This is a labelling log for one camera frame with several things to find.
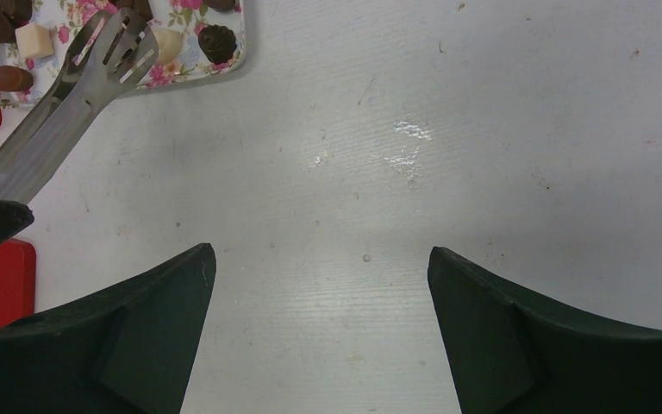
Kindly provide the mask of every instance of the white chocolate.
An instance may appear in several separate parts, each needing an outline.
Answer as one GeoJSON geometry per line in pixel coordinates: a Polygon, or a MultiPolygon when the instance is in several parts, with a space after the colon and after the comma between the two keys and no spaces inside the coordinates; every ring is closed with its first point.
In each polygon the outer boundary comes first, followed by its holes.
{"type": "Polygon", "coordinates": [[[16,46],[22,59],[39,59],[54,54],[49,30],[36,23],[16,30],[16,46]]]}
{"type": "Polygon", "coordinates": [[[153,35],[159,43],[159,57],[156,58],[156,65],[165,65],[176,59],[181,53],[181,47],[184,42],[181,39],[181,33],[169,28],[155,28],[153,35]]]}

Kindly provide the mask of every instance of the floral tray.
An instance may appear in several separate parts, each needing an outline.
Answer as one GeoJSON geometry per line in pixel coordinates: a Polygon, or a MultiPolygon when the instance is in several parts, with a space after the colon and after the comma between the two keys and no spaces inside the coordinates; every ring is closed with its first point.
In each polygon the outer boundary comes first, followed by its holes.
{"type": "MultiPolygon", "coordinates": [[[[148,24],[153,28],[170,28],[184,34],[184,48],[172,62],[154,66],[142,79],[139,88],[155,88],[163,85],[207,78],[239,67],[245,57],[245,17],[243,0],[237,1],[234,12],[219,13],[208,8],[202,0],[150,0],[154,19],[148,24]],[[237,37],[234,57],[221,65],[212,64],[199,49],[198,33],[207,25],[227,26],[237,37]]],[[[31,22],[49,28],[53,37],[54,55],[43,59],[23,60],[16,44],[0,44],[0,66],[19,66],[34,75],[34,86],[25,92],[0,92],[1,108],[29,107],[39,101],[56,79],[67,47],[72,39],[97,10],[116,12],[108,0],[34,0],[31,22]]]]}

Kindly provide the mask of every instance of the tray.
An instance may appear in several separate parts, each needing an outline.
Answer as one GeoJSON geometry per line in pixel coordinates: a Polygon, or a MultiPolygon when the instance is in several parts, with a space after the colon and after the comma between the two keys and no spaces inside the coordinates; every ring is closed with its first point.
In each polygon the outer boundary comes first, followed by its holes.
{"type": "MultiPolygon", "coordinates": [[[[156,88],[221,75],[241,65],[245,57],[243,0],[238,0],[234,11],[228,13],[209,9],[202,0],[150,0],[150,4],[155,18],[149,25],[152,28],[170,28],[182,32],[184,48],[174,61],[151,68],[148,75],[139,82],[139,88],[156,88]],[[197,34],[209,24],[227,26],[237,37],[234,57],[221,65],[209,62],[199,49],[197,34]]],[[[31,22],[50,29],[54,55],[38,60],[23,60],[19,57],[16,44],[0,44],[0,66],[18,66],[34,75],[34,86],[28,91],[0,92],[0,108],[30,107],[36,104],[56,79],[67,47],[82,27],[82,22],[99,9],[116,11],[116,7],[108,0],[34,0],[31,22]]]]}

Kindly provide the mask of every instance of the table surface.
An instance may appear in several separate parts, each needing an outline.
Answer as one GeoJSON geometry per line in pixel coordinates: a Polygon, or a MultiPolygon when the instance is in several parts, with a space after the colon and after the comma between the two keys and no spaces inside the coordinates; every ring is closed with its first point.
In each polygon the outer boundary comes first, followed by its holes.
{"type": "Polygon", "coordinates": [[[662,329],[662,2],[247,14],[239,72],[113,102],[31,203],[38,310],[211,242],[185,413],[459,412],[433,246],[662,329]]]}

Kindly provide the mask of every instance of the tongs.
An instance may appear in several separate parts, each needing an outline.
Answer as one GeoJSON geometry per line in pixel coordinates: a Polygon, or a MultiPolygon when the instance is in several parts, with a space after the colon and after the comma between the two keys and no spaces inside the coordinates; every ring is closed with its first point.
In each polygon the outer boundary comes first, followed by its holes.
{"type": "Polygon", "coordinates": [[[113,16],[101,10],[88,20],[52,87],[0,147],[0,200],[28,204],[97,115],[133,90],[158,54],[153,32],[131,9],[113,16]]]}

